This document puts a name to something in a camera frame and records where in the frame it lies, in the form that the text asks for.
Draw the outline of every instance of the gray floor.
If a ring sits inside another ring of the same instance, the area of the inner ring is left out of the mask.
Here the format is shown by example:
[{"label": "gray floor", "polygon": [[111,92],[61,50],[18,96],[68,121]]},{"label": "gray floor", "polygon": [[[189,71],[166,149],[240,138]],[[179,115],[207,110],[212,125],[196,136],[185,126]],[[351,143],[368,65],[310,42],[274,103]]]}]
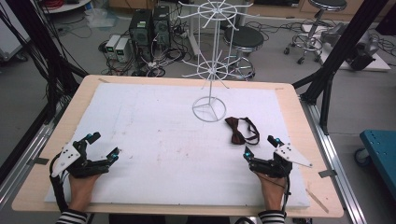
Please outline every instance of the gray floor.
[{"label": "gray floor", "polygon": [[[54,21],[78,21],[83,11],[58,14]],[[260,20],[265,24],[279,26],[290,20]],[[61,36],[62,43],[76,61],[90,74],[102,74],[106,61],[98,46],[112,34],[124,33],[129,26],[128,19],[117,19],[112,28],[92,28],[86,21],[67,25],[72,33]],[[252,81],[293,83],[317,71],[320,67],[314,56],[308,55],[304,64],[296,63],[301,51],[293,49],[290,55],[283,50],[294,32],[280,30],[269,34],[264,46],[250,55],[256,66],[256,76]],[[396,43],[396,38],[386,36]],[[211,37],[203,38],[203,51],[211,49]],[[396,64],[396,58],[380,50],[378,55],[386,63]],[[191,66],[174,63],[165,67],[165,77],[181,77],[194,72]],[[10,151],[17,145],[23,134],[46,103],[45,80],[38,74],[32,61],[26,63],[12,60],[0,67],[0,162],[3,163]],[[297,90],[303,93],[306,87]],[[332,100],[329,114],[329,132],[338,156],[344,166],[367,223],[395,223],[396,204],[374,166],[360,168],[353,155],[363,147],[359,133],[366,129],[395,130],[396,128],[396,68],[388,72],[352,72],[339,70],[333,81]],[[10,205],[11,196],[0,211],[0,223],[53,223],[58,213],[15,212]],[[183,217],[170,217],[178,223]],[[350,223],[347,214],[340,218],[314,218],[315,223]],[[96,215],[93,223],[106,223],[106,214]]]}]

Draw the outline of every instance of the human hand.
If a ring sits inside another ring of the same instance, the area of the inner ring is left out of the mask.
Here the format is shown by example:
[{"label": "human hand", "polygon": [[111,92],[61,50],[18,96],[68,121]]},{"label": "human hand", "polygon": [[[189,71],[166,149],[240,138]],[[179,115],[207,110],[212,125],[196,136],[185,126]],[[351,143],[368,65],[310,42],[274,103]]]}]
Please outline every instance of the human hand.
[{"label": "human hand", "polygon": [[264,174],[255,173],[262,182],[262,196],[266,210],[281,210],[282,197],[285,192],[286,179],[272,178]]},{"label": "human hand", "polygon": [[72,200],[69,209],[85,212],[92,199],[92,191],[96,180],[100,175],[92,175],[85,178],[75,178],[69,175]]}]

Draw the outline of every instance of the black and white striped sleeve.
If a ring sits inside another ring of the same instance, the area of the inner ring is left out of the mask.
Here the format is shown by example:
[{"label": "black and white striped sleeve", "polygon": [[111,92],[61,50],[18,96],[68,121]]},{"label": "black and white striped sleeve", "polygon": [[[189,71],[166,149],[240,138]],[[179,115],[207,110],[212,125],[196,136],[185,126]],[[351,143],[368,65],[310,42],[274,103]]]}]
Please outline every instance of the black and white striped sleeve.
[{"label": "black and white striped sleeve", "polygon": [[281,211],[269,210],[259,213],[262,224],[283,224],[285,223],[285,214]]},{"label": "black and white striped sleeve", "polygon": [[87,214],[66,209],[62,212],[56,224],[85,224],[87,222]]}]

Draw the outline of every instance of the stool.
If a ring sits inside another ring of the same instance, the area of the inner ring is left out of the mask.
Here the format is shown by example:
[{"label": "stool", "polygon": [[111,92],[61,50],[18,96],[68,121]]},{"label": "stool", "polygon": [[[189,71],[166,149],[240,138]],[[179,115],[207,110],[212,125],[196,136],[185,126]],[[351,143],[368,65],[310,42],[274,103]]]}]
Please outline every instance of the stool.
[{"label": "stool", "polygon": [[264,37],[262,33],[250,27],[236,26],[236,28],[238,30],[233,31],[233,27],[230,27],[224,31],[224,42],[230,46],[232,39],[231,47],[237,52],[234,56],[226,57],[223,62],[230,63],[228,73],[232,77],[252,78],[256,75],[253,64],[246,57],[242,57],[242,53],[249,54],[260,49],[264,43]]},{"label": "stool", "polygon": [[315,15],[316,20],[314,24],[312,24],[312,27],[308,33],[301,33],[295,35],[291,40],[291,43],[289,43],[283,51],[285,54],[289,54],[290,47],[295,46],[304,49],[304,55],[297,61],[298,64],[302,64],[304,62],[305,54],[308,51],[319,51],[317,57],[315,58],[315,62],[319,62],[320,55],[322,53],[322,43],[314,37],[314,34],[320,23],[321,16],[323,15],[325,10],[341,11],[344,10],[344,8],[346,8],[347,6],[346,0],[308,0],[308,2],[312,6],[319,8],[319,12]]}]

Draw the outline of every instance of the black pole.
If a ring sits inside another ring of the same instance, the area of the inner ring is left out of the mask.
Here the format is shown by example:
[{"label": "black pole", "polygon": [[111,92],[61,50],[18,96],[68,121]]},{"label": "black pole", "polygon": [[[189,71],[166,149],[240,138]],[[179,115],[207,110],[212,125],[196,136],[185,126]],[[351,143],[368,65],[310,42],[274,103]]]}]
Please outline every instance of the black pole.
[{"label": "black pole", "polygon": [[347,58],[349,52],[355,48],[356,44],[387,2],[388,0],[363,1],[361,7],[352,18],[352,21],[345,29],[322,67],[309,77],[303,78],[292,84],[293,87],[297,89],[311,82],[307,91],[301,95],[301,99],[307,101],[311,105],[316,103],[318,97],[324,91],[319,124],[325,134],[329,134],[327,130],[327,119],[330,107],[332,80],[341,64]]}]

